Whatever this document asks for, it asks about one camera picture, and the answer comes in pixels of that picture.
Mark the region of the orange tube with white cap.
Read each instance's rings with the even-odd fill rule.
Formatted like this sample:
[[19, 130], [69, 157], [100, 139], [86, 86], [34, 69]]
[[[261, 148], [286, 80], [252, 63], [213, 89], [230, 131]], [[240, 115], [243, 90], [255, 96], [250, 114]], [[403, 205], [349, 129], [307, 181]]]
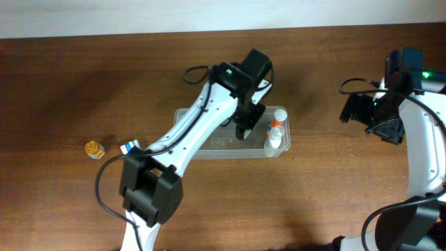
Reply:
[[285, 120], [287, 119], [287, 117], [288, 117], [288, 113], [287, 113], [287, 111], [286, 111], [285, 109], [283, 109], [283, 108], [276, 109], [276, 110], [274, 111], [274, 114], [273, 114], [273, 120], [272, 120], [272, 122], [270, 123], [270, 125], [268, 126], [267, 135], [270, 134], [271, 130], [272, 130], [274, 127], [282, 126], [282, 125], [283, 125], [283, 122], [285, 122]]

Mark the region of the white bottle with pink label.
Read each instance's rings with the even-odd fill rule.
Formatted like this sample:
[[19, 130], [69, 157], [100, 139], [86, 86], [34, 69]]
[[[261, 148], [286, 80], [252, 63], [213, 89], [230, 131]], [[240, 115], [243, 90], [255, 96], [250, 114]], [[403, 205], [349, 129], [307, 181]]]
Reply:
[[265, 155], [269, 158], [277, 157], [280, 153], [279, 147], [285, 135], [285, 128], [281, 125], [272, 128], [264, 144]]

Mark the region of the small jar with gold lid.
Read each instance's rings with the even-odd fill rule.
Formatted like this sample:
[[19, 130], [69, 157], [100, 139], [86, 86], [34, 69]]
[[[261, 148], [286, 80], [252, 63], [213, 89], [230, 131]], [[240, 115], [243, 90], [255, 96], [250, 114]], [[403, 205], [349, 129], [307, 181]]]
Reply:
[[95, 142], [95, 141], [89, 141], [86, 143], [84, 150], [86, 154], [93, 159], [101, 159], [101, 157], [105, 154], [104, 147]]

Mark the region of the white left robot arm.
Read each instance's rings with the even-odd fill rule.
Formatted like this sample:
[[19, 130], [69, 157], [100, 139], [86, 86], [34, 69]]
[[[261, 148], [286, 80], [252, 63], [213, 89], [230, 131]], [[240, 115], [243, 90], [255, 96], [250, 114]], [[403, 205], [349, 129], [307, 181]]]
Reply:
[[183, 199], [181, 178], [192, 157], [218, 128], [236, 125], [236, 138], [244, 140], [265, 111], [260, 100], [270, 91], [271, 61], [202, 66], [196, 84], [199, 97], [182, 119], [163, 137], [141, 150], [125, 154], [119, 193], [128, 221], [122, 250], [152, 250], [161, 225]]

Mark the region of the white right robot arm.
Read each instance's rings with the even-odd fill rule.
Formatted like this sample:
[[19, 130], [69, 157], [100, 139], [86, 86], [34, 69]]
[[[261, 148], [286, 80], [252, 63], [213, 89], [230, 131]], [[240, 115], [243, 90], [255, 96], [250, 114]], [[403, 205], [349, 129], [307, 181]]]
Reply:
[[339, 116], [366, 133], [406, 143], [408, 195], [374, 211], [355, 237], [333, 240], [333, 250], [445, 249], [445, 73], [424, 67], [422, 50], [403, 47], [386, 57], [374, 89], [349, 91]]

